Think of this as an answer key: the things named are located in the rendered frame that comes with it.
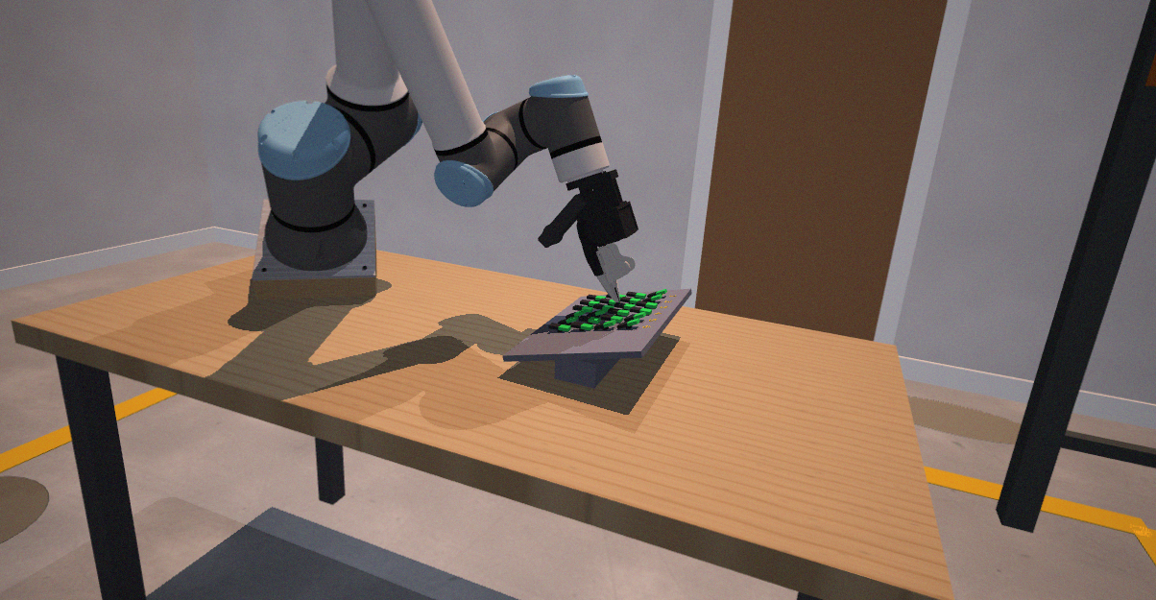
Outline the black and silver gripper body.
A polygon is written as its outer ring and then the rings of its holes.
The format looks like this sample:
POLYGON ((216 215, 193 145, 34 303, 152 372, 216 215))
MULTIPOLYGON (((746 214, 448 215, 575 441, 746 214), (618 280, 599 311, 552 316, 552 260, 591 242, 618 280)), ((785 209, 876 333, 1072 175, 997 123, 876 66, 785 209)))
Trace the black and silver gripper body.
POLYGON ((586 202, 576 216, 579 239, 584 228, 586 238, 596 246, 624 239, 638 230, 633 206, 630 202, 622 202, 616 169, 606 175, 605 172, 566 183, 566 191, 580 186, 578 187, 580 198, 586 202))

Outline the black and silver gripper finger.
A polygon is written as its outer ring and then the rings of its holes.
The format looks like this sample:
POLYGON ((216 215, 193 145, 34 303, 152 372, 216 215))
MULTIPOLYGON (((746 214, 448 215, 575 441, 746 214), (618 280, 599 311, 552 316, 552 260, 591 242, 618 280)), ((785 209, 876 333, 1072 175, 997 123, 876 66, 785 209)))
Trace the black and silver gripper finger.
POLYGON ((596 245, 586 238, 586 231, 584 228, 583 236, 580 237, 580 244, 583 246, 586 261, 590 264, 590 269, 594 273, 596 279, 599 279, 603 289, 610 294, 612 299, 615 299, 615 303, 618 303, 618 296, 613 282, 616 279, 627 276, 627 274, 631 271, 630 265, 627 261, 616 259, 612 253, 610 246, 602 246, 602 249, 598 251, 596 245))
MULTIPOLYGON (((621 252, 618 252, 618 247, 617 247, 616 244, 614 244, 614 243, 612 243, 612 244, 605 243, 602 246, 610 246, 612 253, 615 255, 615 258, 618 259, 618 260, 627 261, 630 265, 631 271, 633 271, 633 268, 636 266, 633 258, 628 258, 628 255, 621 255, 621 252)), ((600 246, 600 249, 602 249, 602 246, 600 246)), ((600 249, 596 249, 596 250, 599 251, 600 249)), ((613 282, 613 286, 615 287, 615 290, 616 290, 617 296, 618 296, 617 279, 613 282)), ((620 296, 618 296, 618 301, 621 301, 620 296)))

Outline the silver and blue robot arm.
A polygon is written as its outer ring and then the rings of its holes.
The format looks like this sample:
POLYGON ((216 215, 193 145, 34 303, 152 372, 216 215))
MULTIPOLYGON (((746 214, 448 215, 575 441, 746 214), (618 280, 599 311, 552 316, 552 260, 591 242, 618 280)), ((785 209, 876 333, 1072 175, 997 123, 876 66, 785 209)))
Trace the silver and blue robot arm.
POLYGON ((356 258, 366 225, 353 186, 421 123, 440 160, 435 182, 461 207, 483 203, 546 148, 560 182, 610 166, 580 76, 529 86, 529 98, 481 121, 431 0, 332 0, 332 13, 326 103, 288 103, 257 127, 272 212, 265 239, 279 262, 334 271, 356 258))

